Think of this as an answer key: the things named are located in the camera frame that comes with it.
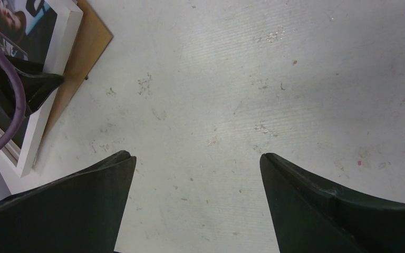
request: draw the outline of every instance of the white table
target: white table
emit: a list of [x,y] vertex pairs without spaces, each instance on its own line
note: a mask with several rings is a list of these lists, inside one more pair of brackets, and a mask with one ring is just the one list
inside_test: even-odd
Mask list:
[[278,252],[265,152],[405,202],[405,1],[355,2],[90,0],[114,40],[11,190],[128,150],[121,252]]

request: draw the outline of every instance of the photograph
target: photograph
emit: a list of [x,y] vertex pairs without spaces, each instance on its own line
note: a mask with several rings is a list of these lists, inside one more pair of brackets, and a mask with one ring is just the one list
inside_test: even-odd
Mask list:
[[0,0],[0,48],[44,64],[57,14],[44,0]]

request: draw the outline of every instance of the gray floor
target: gray floor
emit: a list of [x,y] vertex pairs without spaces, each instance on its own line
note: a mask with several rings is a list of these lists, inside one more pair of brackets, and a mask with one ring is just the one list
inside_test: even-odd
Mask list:
[[22,181],[137,156],[116,250],[277,252],[264,152],[405,202],[405,1],[89,2],[114,40]]

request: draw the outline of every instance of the black plastic part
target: black plastic part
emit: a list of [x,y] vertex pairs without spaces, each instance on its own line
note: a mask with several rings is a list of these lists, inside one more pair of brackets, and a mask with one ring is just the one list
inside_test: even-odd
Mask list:
[[405,252],[405,204],[310,173],[276,154],[260,159],[279,249]]
[[120,151],[0,201],[0,252],[114,252],[135,166]]
[[[25,116],[30,116],[39,110],[49,95],[64,82],[64,77],[56,74],[42,73],[42,64],[10,56],[7,56],[7,58],[15,66],[16,72],[23,83],[27,101]],[[15,111],[14,105],[13,88],[9,83],[7,74],[0,67],[0,106],[9,118],[13,117]]]

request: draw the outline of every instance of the table surface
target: table surface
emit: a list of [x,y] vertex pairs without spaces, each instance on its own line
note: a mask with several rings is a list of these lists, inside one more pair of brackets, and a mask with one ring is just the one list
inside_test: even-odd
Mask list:
[[114,40],[21,183],[129,151],[117,251],[277,252],[265,152],[405,202],[405,1],[89,2]]

